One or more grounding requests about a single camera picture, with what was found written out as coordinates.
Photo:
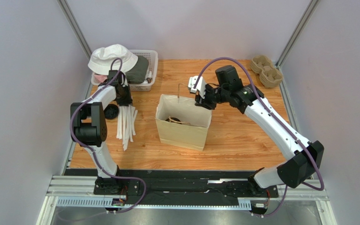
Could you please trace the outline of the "kraft paper bag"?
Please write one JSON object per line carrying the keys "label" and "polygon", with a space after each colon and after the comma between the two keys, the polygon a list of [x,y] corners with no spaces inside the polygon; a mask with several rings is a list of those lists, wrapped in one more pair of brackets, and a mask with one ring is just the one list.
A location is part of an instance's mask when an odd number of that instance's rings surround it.
{"label": "kraft paper bag", "polygon": [[[181,148],[203,151],[211,124],[212,111],[195,106],[195,100],[180,95],[162,94],[156,109],[155,121],[161,143]],[[181,123],[165,121],[175,117]]]}

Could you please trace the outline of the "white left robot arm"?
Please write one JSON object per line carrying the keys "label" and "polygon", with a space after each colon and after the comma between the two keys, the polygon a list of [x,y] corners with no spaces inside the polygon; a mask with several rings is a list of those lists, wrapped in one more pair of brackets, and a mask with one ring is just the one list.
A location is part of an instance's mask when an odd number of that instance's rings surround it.
{"label": "white left robot arm", "polygon": [[112,101],[118,106],[119,138],[127,148],[135,134],[136,111],[127,78],[119,70],[110,70],[107,80],[91,97],[70,106],[70,132],[72,140],[86,149],[97,167],[96,187],[118,192],[123,188],[120,170],[105,142],[108,133],[106,116],[112,113]]}

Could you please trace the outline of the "white straws bundle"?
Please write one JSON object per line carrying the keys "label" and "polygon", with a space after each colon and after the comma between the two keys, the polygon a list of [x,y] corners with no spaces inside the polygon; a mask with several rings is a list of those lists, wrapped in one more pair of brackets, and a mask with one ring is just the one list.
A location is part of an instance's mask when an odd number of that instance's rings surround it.
{"label": "white straws bundle", "polygon": [[135,119],[138,111],[132,105],[120,106],[117,117],[117,134],[116,138],[122,141],[123,150],[128,149],[129,143],[132,143],[135,132]]}

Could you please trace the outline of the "black plastic cup lid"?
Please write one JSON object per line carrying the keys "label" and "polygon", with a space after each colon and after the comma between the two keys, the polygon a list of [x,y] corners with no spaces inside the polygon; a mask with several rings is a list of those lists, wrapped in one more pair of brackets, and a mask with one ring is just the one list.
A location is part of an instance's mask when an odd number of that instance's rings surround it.
{"label": "black plastic cup lid", "polygon": [[181,123],[181,121],[175,117],[169,117],[168,119],[166,119],[165,121],[167,122],[174,122],[174,123]]}

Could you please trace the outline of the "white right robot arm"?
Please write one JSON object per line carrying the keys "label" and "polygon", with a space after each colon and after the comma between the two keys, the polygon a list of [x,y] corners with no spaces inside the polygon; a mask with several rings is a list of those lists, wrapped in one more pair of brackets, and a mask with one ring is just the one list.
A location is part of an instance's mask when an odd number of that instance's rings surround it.
{"label": "white right robot arm", "polygon": [[231,65],[215,71],[217,85],[210,85],[201,76],[190,77],[188,89],[195,94],[195,105],[214,110],[217,104],[229,103],[254,121],[278,146],[285,162],[259,169],[252,176],[253,186],[267,188],[285,184],[296,188],[320,167],[324,146],[311,142],[291,127],[270,105],[253,84],[244,85]]}

